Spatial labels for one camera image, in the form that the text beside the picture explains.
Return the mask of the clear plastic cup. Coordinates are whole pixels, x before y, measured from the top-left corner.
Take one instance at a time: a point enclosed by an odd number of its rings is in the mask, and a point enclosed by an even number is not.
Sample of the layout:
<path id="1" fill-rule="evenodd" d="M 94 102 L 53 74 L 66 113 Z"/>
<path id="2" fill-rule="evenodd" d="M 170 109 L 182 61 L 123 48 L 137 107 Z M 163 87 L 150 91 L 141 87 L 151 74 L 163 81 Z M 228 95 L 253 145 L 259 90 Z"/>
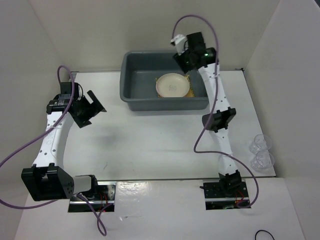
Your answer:
<path id="1" fill-rule="evenodd" d="M 263 172 L 271 169 L 274 163 L 274 156 L 268 150 L 261 150 L 255 154 L 250 165 L 256 172 Z"/>
<path id="2" fill-rule="evenodd" d="M 268 151 L 272 147 L 272 140 L 264 135 L 264 134 L 258 134 L 256 135 L 251 144 L 249 145 L 249 151 L 253 154 L 256 154 L 260 151 Z"/>

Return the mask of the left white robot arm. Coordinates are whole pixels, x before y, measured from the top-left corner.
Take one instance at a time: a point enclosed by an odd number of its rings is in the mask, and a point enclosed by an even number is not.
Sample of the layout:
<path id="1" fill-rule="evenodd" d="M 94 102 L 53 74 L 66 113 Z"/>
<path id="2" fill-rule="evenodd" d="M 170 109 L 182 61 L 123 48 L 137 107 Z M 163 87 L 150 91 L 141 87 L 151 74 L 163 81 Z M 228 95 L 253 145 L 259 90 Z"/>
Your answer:
<path id="1" fill-rule="evenodd" d="M 77 82 L 62 82 L 60 94 L 46 106 L 49 133 L 43 138 L 32 166 L 21 173 L 34 201 L 71 199 L 79 193 L 88 200 L 98 197 L 100 188 L 93 174 L 71 176 L 64 170 L 64 152 L 72 125 L 89 126 L 91 118 L 106 110 L 91 90 L 87 95 L 92 102 L 87 100 Z"/>

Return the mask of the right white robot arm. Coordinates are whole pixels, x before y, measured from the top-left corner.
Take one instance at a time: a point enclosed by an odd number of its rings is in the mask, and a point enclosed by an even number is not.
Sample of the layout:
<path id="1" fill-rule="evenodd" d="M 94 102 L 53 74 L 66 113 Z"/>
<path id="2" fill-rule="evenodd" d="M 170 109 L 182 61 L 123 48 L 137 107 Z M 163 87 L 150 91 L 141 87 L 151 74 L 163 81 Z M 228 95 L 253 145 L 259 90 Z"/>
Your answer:
<path id="1" fill-rule="evenodd" d="M 225 196 L 233 195 L 242 183 L 241 174 L 232 159 L 233 154 L 229 140 L 229 123 L 237 111 L 232 108 L 225 94 L 220 77 L 220 63 L 217 51 L 206 47 L 201 32 L 189 35 L 177 34 L 170 43 L 177 53 L 173 59 L 184 73 L 196 70 L 203 80 L 209 99 L 210 113 L 202 116 L 204 130 L 207 131 L 219 147 L 217 154 L 219 192 Z"/>

